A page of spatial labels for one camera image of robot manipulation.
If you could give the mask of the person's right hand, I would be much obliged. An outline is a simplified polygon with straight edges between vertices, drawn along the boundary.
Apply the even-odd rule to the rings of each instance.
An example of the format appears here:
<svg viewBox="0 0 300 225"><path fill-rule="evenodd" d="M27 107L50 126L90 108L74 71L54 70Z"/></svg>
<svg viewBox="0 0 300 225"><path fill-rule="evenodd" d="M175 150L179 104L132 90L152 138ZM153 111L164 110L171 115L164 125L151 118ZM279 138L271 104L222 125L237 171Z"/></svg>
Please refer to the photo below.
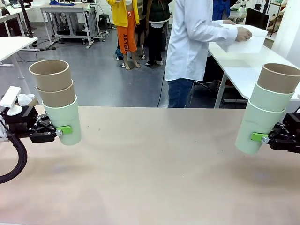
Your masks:
<svg viewBox="0 0 300 225"><path fill-rule="evenodd" d="M237 37L236 37L236 41L237 42L242 42L242 41L247 41L252 37L252 33L244 28L244 27L237 27Z"/></svg>

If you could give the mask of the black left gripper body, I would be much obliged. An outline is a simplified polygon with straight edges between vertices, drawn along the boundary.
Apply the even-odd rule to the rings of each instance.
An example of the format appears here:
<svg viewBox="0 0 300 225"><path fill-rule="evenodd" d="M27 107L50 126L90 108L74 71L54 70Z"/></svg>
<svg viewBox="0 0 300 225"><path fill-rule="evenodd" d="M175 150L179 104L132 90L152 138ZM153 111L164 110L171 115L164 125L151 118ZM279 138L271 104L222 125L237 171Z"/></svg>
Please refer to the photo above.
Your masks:
<svg viewBox="0 0 300 225"><path fill-rule="evenodd" d="M38 112L33 106L22 106L22 111L14 116L9 116L8 108L3 108L1 115L9 131L19 138L27 138L33 133L32 128L38 118Z"/></svg>

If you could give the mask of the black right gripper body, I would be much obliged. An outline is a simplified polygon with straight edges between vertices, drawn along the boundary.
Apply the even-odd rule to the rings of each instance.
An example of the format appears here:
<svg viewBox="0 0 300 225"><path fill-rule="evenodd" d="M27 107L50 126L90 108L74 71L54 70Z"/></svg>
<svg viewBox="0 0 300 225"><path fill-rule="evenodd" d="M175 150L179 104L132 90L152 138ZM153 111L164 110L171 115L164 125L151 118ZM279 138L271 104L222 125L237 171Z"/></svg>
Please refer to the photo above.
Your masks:
<svg viewBox="0 0 300 225"><path fill-rule="evenodd" d="M289 112L283 119L283 124L288 131L289 139L295 143L289 152L300 153L300 113Z"/></svg>

